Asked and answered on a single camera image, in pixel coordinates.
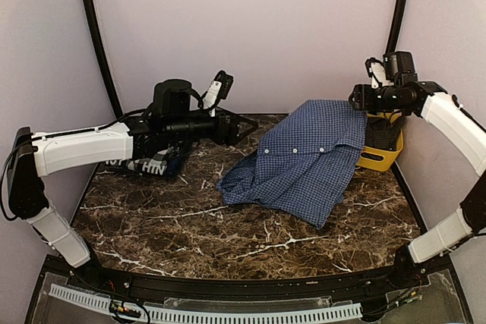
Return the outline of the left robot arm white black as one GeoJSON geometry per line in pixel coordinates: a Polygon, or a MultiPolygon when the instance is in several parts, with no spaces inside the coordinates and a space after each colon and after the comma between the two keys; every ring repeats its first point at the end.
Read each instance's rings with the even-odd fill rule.
{"type": "Polygon", "coordinates": [[[58,171],[111,162],[125,170],[165,178],[176,176],[195,143],[211,140],[234,146],[256,131],[258,123],[221,109],[233,78],[220,71],[207,91],[199,94],[191,82],[169,79],[154,87],[145,109],[124,114],[98,127],[32,133],[17,131],[1,180],[8,184],[8,221],[29,223],[73,268],[91,291],[107,284],[106,272],[93,253],[45,194],[43,178],[58,171]]]}

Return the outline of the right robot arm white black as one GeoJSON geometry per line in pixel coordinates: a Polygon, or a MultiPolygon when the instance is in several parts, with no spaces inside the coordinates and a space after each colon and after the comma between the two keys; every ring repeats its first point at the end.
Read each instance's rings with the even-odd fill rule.
{"type": "Polygon", "coordinates": [[[365,62],[369,83],[357,84],[349,96],[354,109],[372,115],[399,112],[416,115],[435,127],[470,164],[478,181],[455,212],[400,248],[387,275],[395,289],[415,279],[417,267],[450,253],[485,229],[485,128],[434,81],[420,81],[411,52],[389,52],[365,62]]]}

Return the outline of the yellow plastic basket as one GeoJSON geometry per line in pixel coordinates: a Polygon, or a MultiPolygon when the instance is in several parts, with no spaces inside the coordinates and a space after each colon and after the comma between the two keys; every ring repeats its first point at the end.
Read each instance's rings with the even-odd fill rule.
{"type": "MultiPolygon", "coordinates": [[[[393,113],[402,115],[399,112],[381,113],[378,116],[391,116],[393,113]]],[[[381,149],[375,149],[364,146],[361,151],[360,158],[357,162],[357,166],[361,168],[367,168],[373,171],[388,171],[392,164],[396,161],[398,155],[402,152],[404,147],[403,131],[401,132],[399,139],[397,140],[395,151],[386,151],[381,149]]]]}

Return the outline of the black white plaid shirt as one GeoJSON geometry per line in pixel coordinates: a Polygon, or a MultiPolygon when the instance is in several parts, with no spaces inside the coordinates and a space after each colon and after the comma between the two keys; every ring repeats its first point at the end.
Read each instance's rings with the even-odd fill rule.
{"type": "Polygon", "coordinates": [[[166,169],[166,160],[168,154],[173,152],[180,146],[189,146],[192,151],[193,142],[179,142],[173,146],[168,146],[160,150],[151,157],[143,157],[141,159],[125,159],[125,160],[109,160],[104,162],[106,168],[113,171],[133,172],[142,175],[157,175],[163,177],[163,172],[166,169]]]}

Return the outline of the blue checked long sleeve shirt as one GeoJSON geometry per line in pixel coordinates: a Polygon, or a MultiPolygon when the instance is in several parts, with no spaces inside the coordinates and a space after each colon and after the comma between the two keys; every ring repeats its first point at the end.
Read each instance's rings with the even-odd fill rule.
{"type": "Polygon", "coordinates": [[[304,102],[217,183],[223,202],[282,210],[321,229],[354,175],[367,119],[347,101],[304,102]]]}

